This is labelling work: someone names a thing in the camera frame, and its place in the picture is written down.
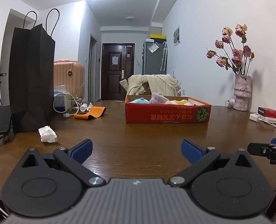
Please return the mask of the crumpled white tissue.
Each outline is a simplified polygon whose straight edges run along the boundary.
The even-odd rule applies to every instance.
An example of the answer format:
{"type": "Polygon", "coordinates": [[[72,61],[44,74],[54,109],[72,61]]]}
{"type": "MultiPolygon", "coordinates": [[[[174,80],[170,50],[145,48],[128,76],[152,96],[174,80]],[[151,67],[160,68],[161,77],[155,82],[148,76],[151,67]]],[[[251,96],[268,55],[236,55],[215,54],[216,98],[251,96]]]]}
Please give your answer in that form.
{"type": "Polygon", "coordinates": [[[56,143],[58,141],[58,137],[54,130],[51,129],[50,126],[42,127],[38,130],[40,134],[40,139],[43,143],[56,143]]]}

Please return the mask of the red cigarette box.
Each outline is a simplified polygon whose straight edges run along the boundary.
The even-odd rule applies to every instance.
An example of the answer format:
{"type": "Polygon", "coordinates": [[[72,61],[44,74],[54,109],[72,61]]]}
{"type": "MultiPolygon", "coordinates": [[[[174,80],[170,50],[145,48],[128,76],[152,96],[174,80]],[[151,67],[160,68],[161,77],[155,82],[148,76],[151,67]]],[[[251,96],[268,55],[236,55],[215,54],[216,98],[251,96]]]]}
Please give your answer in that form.
{"type": "Polygon", "coordinates": [[[268,118],[276,118],[276,110],[271,108],[259,107],[258,114],[268,118]]]}

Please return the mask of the orange cardboard box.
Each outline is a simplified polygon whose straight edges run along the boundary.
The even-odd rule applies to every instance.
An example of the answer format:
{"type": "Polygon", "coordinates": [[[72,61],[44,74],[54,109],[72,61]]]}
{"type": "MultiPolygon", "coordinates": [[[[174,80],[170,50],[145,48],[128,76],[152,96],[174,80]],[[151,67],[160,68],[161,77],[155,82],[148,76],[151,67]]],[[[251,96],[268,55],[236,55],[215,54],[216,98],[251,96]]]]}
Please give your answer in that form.
{"type": "Polygon", "coordinates": [[[212,105],[191,97],[168,97],[170,100],[188,100],[190,105],[132,103],[140,98],[149,100],[151,96],[126,96],[127,123],[208,123],[210,119],[212,105]]]}

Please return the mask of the orange elastic band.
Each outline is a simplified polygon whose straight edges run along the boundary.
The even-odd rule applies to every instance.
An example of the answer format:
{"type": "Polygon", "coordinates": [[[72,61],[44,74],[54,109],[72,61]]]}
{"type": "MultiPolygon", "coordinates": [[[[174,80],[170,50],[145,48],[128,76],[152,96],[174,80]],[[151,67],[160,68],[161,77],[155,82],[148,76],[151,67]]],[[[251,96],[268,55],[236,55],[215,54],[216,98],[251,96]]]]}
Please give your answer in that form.
{"type": "Polygon", "coordinates": [[[94,106],[89,112],[82,113],[82,114],[75,114],[75,119],[81,119],[81,120],[92,120],[99,117],[102,117],[105,114],[106,107],[97,107],[94,106]]]}

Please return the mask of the small white bottle by vase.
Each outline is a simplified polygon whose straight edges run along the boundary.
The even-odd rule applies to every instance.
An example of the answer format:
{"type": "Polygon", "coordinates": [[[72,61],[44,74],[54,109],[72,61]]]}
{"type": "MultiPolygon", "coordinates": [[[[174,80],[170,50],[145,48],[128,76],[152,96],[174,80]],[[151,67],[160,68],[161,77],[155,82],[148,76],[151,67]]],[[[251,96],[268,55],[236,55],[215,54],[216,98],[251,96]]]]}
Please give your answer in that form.
{"type": "Polygon", "coordinates": [[[235,102],[235,99],[225,100],[224,105],[227,108],[233,108],[234,102],[235,102]]]}

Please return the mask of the yellow plush toy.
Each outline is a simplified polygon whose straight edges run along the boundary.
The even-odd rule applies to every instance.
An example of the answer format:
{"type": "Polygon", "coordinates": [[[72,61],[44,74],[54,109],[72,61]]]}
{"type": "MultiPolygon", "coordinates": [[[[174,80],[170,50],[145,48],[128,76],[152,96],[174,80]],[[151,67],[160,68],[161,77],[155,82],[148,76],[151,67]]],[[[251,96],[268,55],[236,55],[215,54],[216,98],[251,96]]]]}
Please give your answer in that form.
{"type": "Polygon", "coordinates": [[[191,106],[188,100],[169,100],[165,102],[166,105],[181,105],[181,106],[191,106]]]}

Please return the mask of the pink textured vase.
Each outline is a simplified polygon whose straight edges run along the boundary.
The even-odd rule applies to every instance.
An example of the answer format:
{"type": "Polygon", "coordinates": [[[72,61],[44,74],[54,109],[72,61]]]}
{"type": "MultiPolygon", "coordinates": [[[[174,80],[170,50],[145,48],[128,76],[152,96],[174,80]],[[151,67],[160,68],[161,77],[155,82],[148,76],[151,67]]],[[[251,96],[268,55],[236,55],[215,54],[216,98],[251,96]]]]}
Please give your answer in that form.
{"type": "Polygon", "coordinates": [[[245,75],[236,75],[234,82],[234,109],[247,111],[249,98],[252,95],[252,78],[245,75]]]}

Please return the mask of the clear glass jar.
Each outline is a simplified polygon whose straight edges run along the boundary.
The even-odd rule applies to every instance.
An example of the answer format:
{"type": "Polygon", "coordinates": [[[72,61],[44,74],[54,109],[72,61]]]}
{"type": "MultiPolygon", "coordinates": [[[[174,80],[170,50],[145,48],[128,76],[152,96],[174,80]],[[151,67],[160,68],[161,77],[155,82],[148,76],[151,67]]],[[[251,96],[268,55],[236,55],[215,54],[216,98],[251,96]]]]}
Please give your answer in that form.
{"type": "MultiPolygon", "coordinates": [[[[85,90],[85,83],[81,84],[81,86],[68,88],[67,92],[75,98],[76,102],[82,104],[83,98],[85,96],[85,91],[84,90],[85,90]]],[[[70,105],[71,105],[72,110],[77,109],[77,104],[72,99],[72,97],[70,97],[70,105]]]]}

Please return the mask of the black phone on stand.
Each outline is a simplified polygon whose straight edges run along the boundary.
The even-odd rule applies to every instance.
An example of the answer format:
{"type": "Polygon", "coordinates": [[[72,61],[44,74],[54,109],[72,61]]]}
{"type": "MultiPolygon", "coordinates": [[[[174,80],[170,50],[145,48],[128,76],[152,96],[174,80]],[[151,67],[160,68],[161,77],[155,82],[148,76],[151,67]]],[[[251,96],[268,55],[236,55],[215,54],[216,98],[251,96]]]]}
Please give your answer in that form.
{"type": "Polygon", "coordinates": [[[10,105],[0,106],[0,135],[7,135],[11,128],[11,109],[10,105]]]}

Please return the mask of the brown wooden chair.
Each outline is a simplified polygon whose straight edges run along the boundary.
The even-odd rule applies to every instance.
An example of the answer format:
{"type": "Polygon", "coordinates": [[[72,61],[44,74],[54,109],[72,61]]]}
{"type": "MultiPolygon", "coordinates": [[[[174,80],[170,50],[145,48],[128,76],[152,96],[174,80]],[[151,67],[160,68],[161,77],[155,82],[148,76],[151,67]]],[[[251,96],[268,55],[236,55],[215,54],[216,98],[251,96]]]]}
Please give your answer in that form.
{"type": "Polygon", "coordinates": [[[149,83],[143,83],[138,89],[138,95],[150,96],[151,94],[149,83]]]}

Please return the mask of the beige jacket on chair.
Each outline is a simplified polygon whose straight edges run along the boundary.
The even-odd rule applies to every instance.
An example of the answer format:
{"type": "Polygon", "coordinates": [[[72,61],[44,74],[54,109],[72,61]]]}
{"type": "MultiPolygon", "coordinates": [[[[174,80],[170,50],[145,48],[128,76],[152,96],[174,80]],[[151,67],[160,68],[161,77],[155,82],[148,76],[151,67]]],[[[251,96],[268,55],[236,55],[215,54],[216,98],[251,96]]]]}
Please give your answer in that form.
{"type": "Polygon", "coordinates": [[[119,84],[125,89],[126,95],[138,95],[138,89],[143,83],[149,83],[152,93],[163,96],[177,96],[181,87],[170,74],[132,75],[119,84]]]}

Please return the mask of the pink ribbed suitcase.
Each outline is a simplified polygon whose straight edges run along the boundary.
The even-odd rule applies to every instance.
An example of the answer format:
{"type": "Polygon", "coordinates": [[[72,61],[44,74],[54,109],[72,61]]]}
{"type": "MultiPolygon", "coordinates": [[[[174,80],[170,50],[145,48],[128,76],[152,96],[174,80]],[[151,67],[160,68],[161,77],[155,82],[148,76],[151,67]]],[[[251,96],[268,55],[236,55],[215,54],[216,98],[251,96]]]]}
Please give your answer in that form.
{"type": "Polygon", "coordinates": [[[56,60],[53,73],[54,87],[64,84],[68,89],[85,83],[85,68],[74,60],[56,60]]]}

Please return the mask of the dark brown entrance door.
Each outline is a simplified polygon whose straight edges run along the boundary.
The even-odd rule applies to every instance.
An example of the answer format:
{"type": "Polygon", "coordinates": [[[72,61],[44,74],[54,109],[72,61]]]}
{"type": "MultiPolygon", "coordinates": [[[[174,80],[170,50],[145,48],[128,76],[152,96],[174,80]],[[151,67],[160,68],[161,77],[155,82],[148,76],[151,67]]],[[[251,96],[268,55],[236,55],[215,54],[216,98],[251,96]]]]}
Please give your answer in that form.
{"type": "Polygon", "coordinates": [[[134,73],[133,43],[102,45],[101,100],[124,101],[126,90],[120,84],[134,73]]]}

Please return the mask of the white umbrella on refrigerator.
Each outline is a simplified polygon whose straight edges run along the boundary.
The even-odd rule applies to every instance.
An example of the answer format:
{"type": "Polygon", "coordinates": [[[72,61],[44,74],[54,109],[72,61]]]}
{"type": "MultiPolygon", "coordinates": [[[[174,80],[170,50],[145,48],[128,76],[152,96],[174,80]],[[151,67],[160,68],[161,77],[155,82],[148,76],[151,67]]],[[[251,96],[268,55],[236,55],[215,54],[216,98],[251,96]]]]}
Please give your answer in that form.
{"type": "Polygon", "coordinates": [[[161,61],[161,67],[160,71],[165,71],[166,70],[166,64],[167,64],[167,56],[168,56],[168,44],[167,42],[163,42],[164,48],[163,48],[163,57],[161,61]]]}

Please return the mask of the yellow box on refrigerator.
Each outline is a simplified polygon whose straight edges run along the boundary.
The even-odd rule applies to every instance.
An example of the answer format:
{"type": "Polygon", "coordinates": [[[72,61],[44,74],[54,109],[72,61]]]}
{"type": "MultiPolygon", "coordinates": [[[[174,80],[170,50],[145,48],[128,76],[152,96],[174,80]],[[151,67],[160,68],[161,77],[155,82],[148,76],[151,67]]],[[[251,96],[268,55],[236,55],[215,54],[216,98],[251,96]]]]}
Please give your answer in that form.
{"type": "Polygon", "coordinates": [[[161,34],[150,34],[150,38],[152,38],[152,39],[166,39],[166,36],[161,35],[161,34]]]}

